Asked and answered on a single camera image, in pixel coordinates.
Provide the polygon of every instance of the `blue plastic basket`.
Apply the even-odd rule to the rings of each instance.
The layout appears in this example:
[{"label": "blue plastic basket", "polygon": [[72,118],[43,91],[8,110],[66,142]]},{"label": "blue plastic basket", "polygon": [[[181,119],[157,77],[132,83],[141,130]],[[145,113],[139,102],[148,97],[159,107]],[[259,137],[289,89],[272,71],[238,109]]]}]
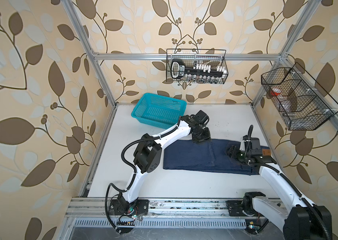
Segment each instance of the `blue plastic basket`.
[{"label": "blue plastic basket", "polygon": [[186,101],[145,93],[132,112],[139,122],[160,128],[170,128],[184,115]]}]

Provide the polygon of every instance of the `floral wallpaper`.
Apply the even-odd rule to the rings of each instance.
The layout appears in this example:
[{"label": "floral wallpaper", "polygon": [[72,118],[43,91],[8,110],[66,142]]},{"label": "floral wallpaper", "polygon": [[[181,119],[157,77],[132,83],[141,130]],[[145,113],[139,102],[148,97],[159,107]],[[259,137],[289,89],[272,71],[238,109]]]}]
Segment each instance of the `floral wallpaper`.
[{"label": "floral wallpaper", "polygon": [[188,103],[250,103],[261,85],[260,75],[269,61],[227,61],[225,84],[201,84],[166,79],[166,65],[158,61],[104,60],[103,73],[116,102],[137,103],[144,93],[155,93]]},{"label": "floral wallpaper", "polygon": [[0,239],[56,236],[110,110],[58,1],[0,1]]},{"label": "floral wallpaper", "polygon": [[73,0],[99,53],[159,48],[279,53],[304,0]]},{"label": "floral wallpaper", "polygon": [[[289,57],[338,101],[338,1],[321,1]],[[338,240],[338,131],[329,121],[315,131],[288,131],[269,98],[264,96],[256,111],[275,154],[292,182],[329,209],[333,239]]]}]

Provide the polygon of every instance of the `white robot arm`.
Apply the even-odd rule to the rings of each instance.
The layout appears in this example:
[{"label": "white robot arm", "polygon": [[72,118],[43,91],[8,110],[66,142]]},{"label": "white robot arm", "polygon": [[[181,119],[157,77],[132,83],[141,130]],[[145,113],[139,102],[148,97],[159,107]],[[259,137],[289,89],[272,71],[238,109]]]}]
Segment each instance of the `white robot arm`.
[{"label": "white robot arm", "polygon": [[[117,189],[113,184],[108,187],[108,191],[112,185],[120,192],[118,201],[125,212],[130,212],[134,208],[146,176],[159,164],[162,150],[189,134],[192,134],[194,142],[209,140],[210,132],[205,127],[208,121],[209,117],[203,111],[199,111],[196,115],[183,116],[169,129],[153,136],[145,134],[123,150],[121,158],[125,162],[123,155],[126,149],[138,143],[134,152],[134,173],[128,181],[128,187],[124,190]],[[227,155],[236,158],[242,164],[259,167],[259,174],[277,193],[286,210],[271,202],[261,192],[247,192],[243,198],[243,212],[247,215],[261,213],[284,233],[286,240],[310,238],[331,240],[329,211],[323,206],[316,206],[302,194],[283,174],[271,156],[263,156],[258,138],[251,137],[252,130],[253,125],[249,128],[248,135],[243,137],[242,151],[232,147],[227,151]]]}]

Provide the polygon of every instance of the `black wire basket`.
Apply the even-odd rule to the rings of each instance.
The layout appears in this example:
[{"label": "black wire basket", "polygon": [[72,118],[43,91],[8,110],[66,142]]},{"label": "black wire basket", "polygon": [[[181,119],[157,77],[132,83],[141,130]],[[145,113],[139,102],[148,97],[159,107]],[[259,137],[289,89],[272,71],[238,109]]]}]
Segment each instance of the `black wire basket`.
[{"label": "black wire basket", "polygon": [[[304,80],[303,73],[315,81],[314,86]],[[299,63],[262,74],[261,84],[288,130],[316,130],[338,113],[338,102]]]},{"label": "black wire basket", "polygon": [[166,79],[188,83],[224,84],[229,72],[226,50],[166,50]]}]

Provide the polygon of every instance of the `jeans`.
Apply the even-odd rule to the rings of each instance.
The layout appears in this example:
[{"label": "jeans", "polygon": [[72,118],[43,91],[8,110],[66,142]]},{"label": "jeans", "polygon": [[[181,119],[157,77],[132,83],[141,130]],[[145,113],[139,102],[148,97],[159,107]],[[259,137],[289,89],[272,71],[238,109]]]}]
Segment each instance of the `jeans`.
[{"label": "jeans", "polygon": [[177,140],[164,151],[164,169],[258,174],[258,167],[243,165],[227,156],[226,151],[232,145],[240,148],[240,142],[224,139],[211,139],[200,144],[191,140]]}]

